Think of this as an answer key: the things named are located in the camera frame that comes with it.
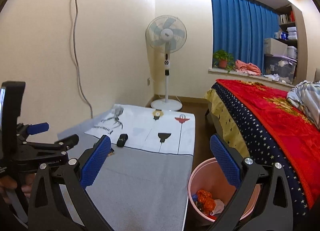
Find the person's left hand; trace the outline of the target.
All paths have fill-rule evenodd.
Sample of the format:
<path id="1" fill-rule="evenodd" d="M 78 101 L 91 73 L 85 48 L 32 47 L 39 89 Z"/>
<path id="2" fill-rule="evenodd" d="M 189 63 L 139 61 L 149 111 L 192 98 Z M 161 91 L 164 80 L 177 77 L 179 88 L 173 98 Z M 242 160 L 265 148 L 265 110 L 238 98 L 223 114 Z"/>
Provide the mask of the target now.
<path id="1" fill-rule="evenodd" d="M 22 185 L 21 189 L 25 197 L 27 198 L 30 198 L 31 196 L 31 190 L 32 190 L 33 182 L 35 180 L 35 176 L 36 174 L 27 174 L 25 176 L 25 184 Z M 1 178 L 0 186 L 1 186 L 1 196 L 4 198 L 7 204 L 10 204 L 10 199 L 7 196 L 6 190 L 16 189 L 17 182 L 9 176 L 4 176 Z"/>

